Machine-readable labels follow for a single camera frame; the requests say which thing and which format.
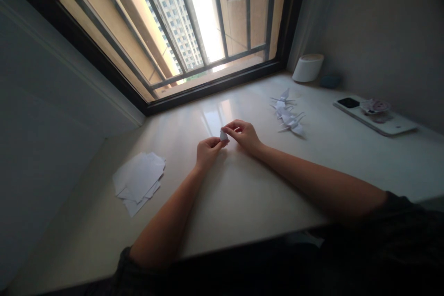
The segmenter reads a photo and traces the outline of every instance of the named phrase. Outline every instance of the hand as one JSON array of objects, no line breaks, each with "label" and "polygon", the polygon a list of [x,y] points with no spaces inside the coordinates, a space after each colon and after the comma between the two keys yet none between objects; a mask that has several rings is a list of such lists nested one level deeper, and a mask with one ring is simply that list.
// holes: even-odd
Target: hand
[{"label": "hand", "polygon": [[236,119],[221,128],[234,138],[247,152],[255,156],[264,144],[259,140],[253,125]]},{"label": "hand", "polygon": [[219,151],[224,148],[230,140],[221,141],[218,137],[202,140],[197,145],[196,168],[208,171],[216,160]]}]

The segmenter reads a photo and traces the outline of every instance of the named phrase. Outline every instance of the gray wall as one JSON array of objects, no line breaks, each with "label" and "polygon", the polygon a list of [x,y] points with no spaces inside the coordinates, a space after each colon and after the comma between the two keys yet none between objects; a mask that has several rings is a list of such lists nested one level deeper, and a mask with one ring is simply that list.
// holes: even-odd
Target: gray wall
[{"label": "gray wall", "polygon": [[144,116],[25,0],[0,0],[0,290],[106,137]]},{"label": "gray wall", "polygon": [[[389,101],[394,110],[444,133],[443,0],[304,0],[293,54],[323,53],[321,74]],[[296,62],[289,62],[293,70]]]}]

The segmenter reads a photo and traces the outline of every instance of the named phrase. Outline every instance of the white phone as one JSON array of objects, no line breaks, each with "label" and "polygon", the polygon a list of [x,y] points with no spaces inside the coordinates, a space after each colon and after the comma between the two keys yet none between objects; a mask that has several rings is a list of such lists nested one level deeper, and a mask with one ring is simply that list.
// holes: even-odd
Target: white phone
[{"label": "white phone", "polygon": [[353,95],[333,102],[333,105],[353,118],[364,123],[383,136],[394,136],[418,127],[417,124],[400,116],[393,111],[385,111],[383,114],[369,115],[359,106],[366,99]]}]

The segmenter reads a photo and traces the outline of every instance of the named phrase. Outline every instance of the desk surface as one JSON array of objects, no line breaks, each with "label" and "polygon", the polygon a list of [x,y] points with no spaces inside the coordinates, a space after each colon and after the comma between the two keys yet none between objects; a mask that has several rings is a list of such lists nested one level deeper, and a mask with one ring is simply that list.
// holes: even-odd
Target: desk surface
[{"label": "desk surface", "polygon": [[[278,133],[269,106],[290,87],[304,111],[305,139]],[[233,119],[251,122],[267,145],[340,170],[419,202],[444,195],[444,137],[421,127],[387,138],[332,105],[347,92],[299,85],[277,74],[155,115],[107,139],[10,286],[38,294],[110,276],[131,245],[195,163],[197,143],[219,136]],[[166,158],[161,188],[130,218],[114,196],[113,173],[139,152]],[[319,226],[327,218],[279,176],[245,155],[232,139],[198,194],[180,256],[188,257]]]}]

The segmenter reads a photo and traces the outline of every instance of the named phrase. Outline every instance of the white cylinder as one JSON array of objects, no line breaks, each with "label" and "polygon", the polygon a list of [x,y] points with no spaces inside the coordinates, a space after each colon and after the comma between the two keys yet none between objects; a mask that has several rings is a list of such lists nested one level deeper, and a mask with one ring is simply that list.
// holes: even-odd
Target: white cylinder
[{"label": "white cylinder", "polygon": [[296,82],[314,81],[318,77],[323,62],[323,55],[303,55],[297,62],[295,71],[293,73],[293,80]]}]

